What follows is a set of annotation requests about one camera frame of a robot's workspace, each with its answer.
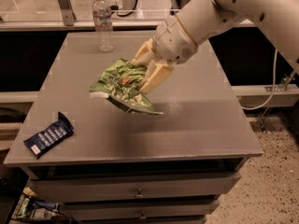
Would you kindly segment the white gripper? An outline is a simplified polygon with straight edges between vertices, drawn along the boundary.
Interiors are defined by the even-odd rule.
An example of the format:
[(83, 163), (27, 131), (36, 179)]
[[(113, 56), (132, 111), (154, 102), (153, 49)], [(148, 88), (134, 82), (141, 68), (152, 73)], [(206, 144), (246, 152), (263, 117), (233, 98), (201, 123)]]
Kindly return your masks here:
[[(153, 39), (156, 52), (172, 63), (186, 63), (198, 50), (197, 44), (192, 41), (176, 16), (169, 16), (159, 24)], [(133, 65), (148, 66), (146, 75), (139, 85), (141, 93), (153, 91), (172, 75), (171, 64), (152, 62), (154, 58), (153, 40), (150, 38), (143, 43), (132, 59)]]

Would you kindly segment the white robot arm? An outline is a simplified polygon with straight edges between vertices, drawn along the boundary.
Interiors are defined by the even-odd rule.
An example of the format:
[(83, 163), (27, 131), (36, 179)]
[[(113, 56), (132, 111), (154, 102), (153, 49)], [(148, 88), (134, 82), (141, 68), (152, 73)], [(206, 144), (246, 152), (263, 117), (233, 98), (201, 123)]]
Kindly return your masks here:
[(210, 37), (248, 19), (283, 58), (299, 70), (299, 0), (191, 0), (157, 26), (133, 58), (147, 68), (139, 83), (142, 93), (161, 85), (173, 66), (186, 63)]

